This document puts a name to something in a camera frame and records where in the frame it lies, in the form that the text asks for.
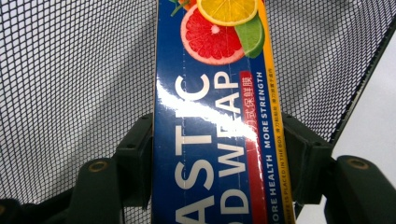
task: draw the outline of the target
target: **fruit illustration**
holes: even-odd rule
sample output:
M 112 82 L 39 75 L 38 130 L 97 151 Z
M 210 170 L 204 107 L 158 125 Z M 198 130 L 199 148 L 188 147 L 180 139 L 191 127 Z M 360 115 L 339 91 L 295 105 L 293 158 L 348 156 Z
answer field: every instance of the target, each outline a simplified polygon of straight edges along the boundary
M 178 0 L 178 2 L 184 7 L 186 10 L 190 10 L 195 4 L 197 4 L 196 0 Z
M 197 0 L 202 15 L 216 25 L 235 26 L 253 19 L 259 0 Z
M 184 16 L 180 34 L 186 51 L 199 62 L 220 65 L 234 63 L 244 56 L 235 29 L 206 20 L 196 5 Z
M 238 33 L 245 55 L 249 58 L 259 56 L 264 45 L 264 29 L 259 15 L 256 14 L 252 20 L 246 23 L 236 25 L 235 31 Z

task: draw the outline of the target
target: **lime slice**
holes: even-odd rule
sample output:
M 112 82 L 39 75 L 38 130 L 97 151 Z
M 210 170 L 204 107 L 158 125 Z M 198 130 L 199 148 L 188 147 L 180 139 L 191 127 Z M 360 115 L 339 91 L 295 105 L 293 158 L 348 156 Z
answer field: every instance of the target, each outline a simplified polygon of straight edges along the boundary
M 247 23 L 235 26 L 235 31 L 241 41 L 245 55 L 256 58 L 262 52 L 264 46 L 264 29 L 259 14 Z
M 212 23 L 235 26 L 253 19 L 259 0 L 197 0 L 201 14 Z

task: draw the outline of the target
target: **black mesh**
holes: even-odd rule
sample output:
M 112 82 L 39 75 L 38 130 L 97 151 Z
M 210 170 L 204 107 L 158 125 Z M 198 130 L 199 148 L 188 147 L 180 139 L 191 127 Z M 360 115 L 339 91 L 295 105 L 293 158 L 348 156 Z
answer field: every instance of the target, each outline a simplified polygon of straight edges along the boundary
M 267 6 L 282 110 L 331 141 L 396 14 L 396 1 Z
M 156 1 L 5 1 L 0 198 L 40 203 L 152 111 Z M 394 0 L 266 1 L 283 110 L 331 141 Z M 149 210 L 125 209 L 149 223 Z

